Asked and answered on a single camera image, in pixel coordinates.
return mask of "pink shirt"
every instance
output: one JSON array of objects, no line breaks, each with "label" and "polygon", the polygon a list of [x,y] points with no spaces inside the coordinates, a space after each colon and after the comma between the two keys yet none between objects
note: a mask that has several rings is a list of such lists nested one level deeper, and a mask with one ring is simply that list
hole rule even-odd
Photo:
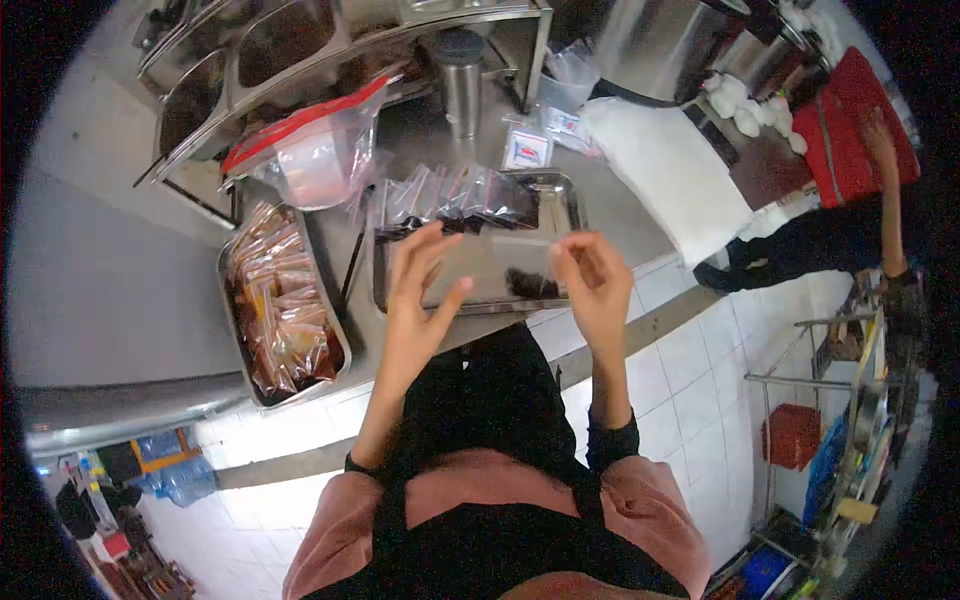
[{"label": "pink shirt", "polygon": [[[601,479],[607,529],[649,554],[691,598],[700,598],[710,575],[709,553],[670,466],[630,456],[613,463]],[[376,480],[356,471],[327,483],[283,582],[285,600],[346,579],[370,562],[373,513],[382,493]],[[407,483],[406,501],[408,528],[465,502],[535,504],[579,516],[569,486],[487,449],[447,455],[439,467]]]}]

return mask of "hand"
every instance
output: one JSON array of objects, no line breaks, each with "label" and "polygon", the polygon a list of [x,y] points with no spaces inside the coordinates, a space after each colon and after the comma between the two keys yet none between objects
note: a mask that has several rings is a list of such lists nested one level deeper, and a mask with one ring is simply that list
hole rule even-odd
[{"label": "hand", "polygon": [[573,318],[594,360],[622,365],[624,323],[634,286],[623,256],[596,231],[570,233],[551,252],[554,271],[566,284]]},{"label": "hand", "polygon": [[874,107],[873,111],[865,112],[860,117],[860,136],[880,175],[886,180],[891,177],[899,178],[894,136],[883,121],[883,111],[880,107]]},{"label": "hand", "polygon": [[444,255],[463,240],[462,233],[444,237],[442,229],[435,221],[397,245],[387,298],[387,335],[376,376],[378,396],[399,399],[406,394],[473,287],[472,277],[461,277],[432,317],[423,310],[423,293],[440,272]]}]

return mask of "red bag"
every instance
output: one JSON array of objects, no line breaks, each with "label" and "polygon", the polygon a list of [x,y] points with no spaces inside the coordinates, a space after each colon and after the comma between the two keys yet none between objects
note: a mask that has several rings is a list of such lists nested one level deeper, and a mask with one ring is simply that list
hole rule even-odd
[{"label": "red bag", "polygon": [[806,140],[808,150],[804,157],[825,208],[834,208],[880,189],[879,174],[874,174],[870,155],[859,134],[861,115],[873,107],[880,107],[894,137],[900,184],[920,177],[917,155],[887,100],[883,85],[860,51],[851,48],[817,99],[800,107],[793,116],[793,130]]}]

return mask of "white tile floor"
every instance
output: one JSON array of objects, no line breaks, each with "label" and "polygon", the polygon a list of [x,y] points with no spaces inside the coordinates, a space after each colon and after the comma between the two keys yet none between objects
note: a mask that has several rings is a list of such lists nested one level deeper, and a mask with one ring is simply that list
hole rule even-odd
[{"label": "white tile floor", "polygon": [[[648,270],[636,281],[632,311],[652,310],[691,281],[675,263]],[[832,314],[851,282],[825,273],[730,295],[627,358],[640,453],[673,469],[715,567],[746,543],[761,506],[762,394],[743,373],[747,365],[757,369],[776,360],[792,339],[793,322]],[[584,343],[568,311],[541,313],[529,323],[544,351],[555,354],[548,358]],[[784,368],[800,375],[809,370],[808,356]],[[563,394],[581,461],[591,385],[587,380]],[[771,400],[798,400],[785,390]],[[264,460],[355,435],[369,392],[369,386],[356,388],[266,416],[244,411],[202,423],[194,433],[216,468]],[[197,580],[199,597],[276,598],[317,498],[334,474],[217,492],[187,509],[144,497],[139,508],[161,552]]]}]

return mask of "red zipper seal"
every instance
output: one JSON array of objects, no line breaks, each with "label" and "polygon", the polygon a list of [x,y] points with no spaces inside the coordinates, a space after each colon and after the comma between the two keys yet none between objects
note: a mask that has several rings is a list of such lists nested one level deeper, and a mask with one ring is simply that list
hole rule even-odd
[{"label": "red zipper seal", "polygon": [[224,159],[222,170],[228,173],[230,169],[242,163],[247,158],[256,155],[260,151],[273,146],[278,141],[295,132],[299,128],[330,115],[334,112],[346,108],[354,108],[370,99],[373,94],[378,92],[387,84],[388,75],[381,75],[370,84],[356,90],[348,96],[330,100],[322,104],[314,105],[308,108],[302,108],[282,121],[277,121],[259,132],[255,133],[250,139],[240,142],[233,147],[227,158]]}]

